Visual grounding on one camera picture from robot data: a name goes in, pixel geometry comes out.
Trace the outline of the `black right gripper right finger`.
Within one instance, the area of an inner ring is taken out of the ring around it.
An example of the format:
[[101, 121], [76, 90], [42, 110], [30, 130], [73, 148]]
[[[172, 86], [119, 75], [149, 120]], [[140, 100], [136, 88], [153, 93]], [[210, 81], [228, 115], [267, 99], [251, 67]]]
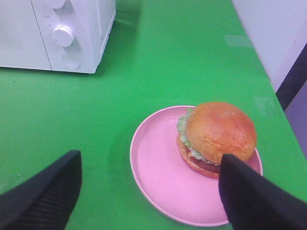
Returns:
[[232, 154], [222, 157], [219, 194], [235, 230], [305, 230], [307, 204]]

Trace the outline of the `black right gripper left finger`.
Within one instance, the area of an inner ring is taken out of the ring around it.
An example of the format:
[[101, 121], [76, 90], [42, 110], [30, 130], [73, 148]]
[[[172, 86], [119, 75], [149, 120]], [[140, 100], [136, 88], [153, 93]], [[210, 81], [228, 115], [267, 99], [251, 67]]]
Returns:
[[63, 230], [82, 187], [82, 157], [71, 150], [0, 196], [2, 230]]

